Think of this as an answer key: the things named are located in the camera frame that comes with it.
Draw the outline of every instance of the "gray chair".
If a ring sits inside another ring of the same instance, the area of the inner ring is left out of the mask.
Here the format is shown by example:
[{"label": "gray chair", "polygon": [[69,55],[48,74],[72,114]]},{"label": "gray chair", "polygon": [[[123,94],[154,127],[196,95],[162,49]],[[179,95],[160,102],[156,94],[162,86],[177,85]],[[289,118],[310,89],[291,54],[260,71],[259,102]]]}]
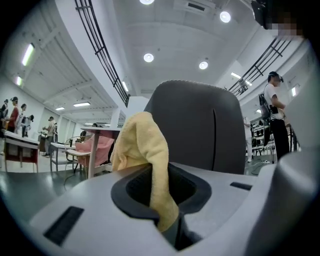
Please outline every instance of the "gray chair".
[{"label": "gray chair", "polygon": [[156,88],[144,111],[168,143],[169,162],[244,174],[245,128],[239,101],[229,91],[170,80]]}]

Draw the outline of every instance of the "pink chair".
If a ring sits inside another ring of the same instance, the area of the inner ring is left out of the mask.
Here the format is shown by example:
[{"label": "pink chair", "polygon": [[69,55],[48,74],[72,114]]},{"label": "pink chair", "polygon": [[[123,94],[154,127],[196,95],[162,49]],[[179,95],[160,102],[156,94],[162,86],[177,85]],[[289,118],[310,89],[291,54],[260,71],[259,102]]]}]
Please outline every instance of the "pink chair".
[{"label": "pink chair", "polygon": [[[95,167],[98,167],[104,162],[109,160],[108,154],[114,141],[115,140],[113,138],[102,137],[102,136],[99,137],[98,145],[96,148],[95,160],[94,160]],[[86,140],[83,143],[76,142],[75,151],[79,153],[91,152],[92,144],[93,144],[93,137],[91,137],[90,139]],[[83,166],[89,166],[89,161],[84,157],[79,157],[78,162]]]}]

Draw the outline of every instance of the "towel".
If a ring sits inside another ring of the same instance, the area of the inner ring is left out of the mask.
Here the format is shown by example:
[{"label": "towel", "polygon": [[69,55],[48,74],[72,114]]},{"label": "towel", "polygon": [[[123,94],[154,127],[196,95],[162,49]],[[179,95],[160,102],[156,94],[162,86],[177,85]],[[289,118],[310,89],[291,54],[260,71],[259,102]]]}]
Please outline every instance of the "towel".
[{"label": "towel", "polygon": [[152,164],[150,208],[159,214],[157,228],[166,231],[178,218],[179,208],[169,192],[168,144],[149,112],[139,112],[124,124],[111,155],[112,171]]}]

